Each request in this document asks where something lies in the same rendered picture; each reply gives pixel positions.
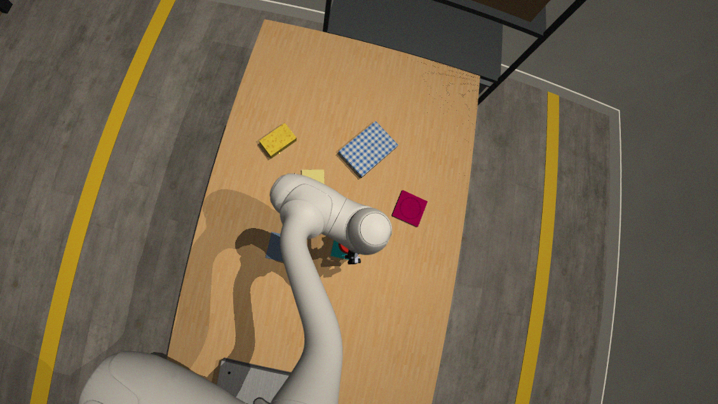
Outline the magenta square coaster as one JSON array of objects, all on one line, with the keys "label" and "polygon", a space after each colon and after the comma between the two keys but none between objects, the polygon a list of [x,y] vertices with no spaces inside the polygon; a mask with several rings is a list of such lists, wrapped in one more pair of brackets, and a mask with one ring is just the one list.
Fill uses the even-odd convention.
[{"label": "magenta square coaster", "polygon": [[402,190],[392,216],[418,227],[426,204],[426,200]]}]

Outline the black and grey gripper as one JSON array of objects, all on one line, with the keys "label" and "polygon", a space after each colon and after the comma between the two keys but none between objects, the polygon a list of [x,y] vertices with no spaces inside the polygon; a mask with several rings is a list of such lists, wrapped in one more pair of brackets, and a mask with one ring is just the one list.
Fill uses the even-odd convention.
[{"label": "black and grey gripper", "polygon": [[348,264],[359,264],[361,262],[360,257],[358,257],[357,253],[348,252],[347,255],[344,256],[344,258],[349,259]]}]

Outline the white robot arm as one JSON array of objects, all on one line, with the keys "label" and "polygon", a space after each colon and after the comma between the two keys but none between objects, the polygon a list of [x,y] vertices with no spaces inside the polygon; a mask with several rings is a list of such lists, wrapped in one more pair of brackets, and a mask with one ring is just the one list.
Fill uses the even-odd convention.
[{"label": "white robot arm", "polygon": [[[254,404],[338,404],[341,331],[309,253],[307,237],[323,234],[354,251],[350,252],[372,255],[387,245],[391,222],[382,211],[355,203],[331,187],[296,173],[278,177],[269,195],[283,224],[281,256],[301,317],[304,349],[271,403],[259,397]],[[162,356],[123,351],[100,362],[85,383],[79,404],[245,402]]]}]

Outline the yellow sponge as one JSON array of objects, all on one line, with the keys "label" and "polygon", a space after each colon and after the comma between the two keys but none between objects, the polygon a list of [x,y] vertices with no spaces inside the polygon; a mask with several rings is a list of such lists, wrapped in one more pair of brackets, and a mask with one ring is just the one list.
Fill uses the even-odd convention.
[{"label": "yellow sponge", "polygon": [[294,136],[291,129],[285,123],[259,140],[261,146],[270,158],[274,158],[278,153],[296,141],[297,137]]}]

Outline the pale yellow flat pad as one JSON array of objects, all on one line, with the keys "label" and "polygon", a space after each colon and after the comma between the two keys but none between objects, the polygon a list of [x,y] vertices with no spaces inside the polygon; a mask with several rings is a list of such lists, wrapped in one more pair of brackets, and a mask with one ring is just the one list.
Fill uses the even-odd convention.
[{"label": "pale yellow flat pad", "polygon": [[324,170],[302,170],[302,175],[305,175],[307,177],[310,177],[314,180],[317,180],[317,181],[325,184]]}]

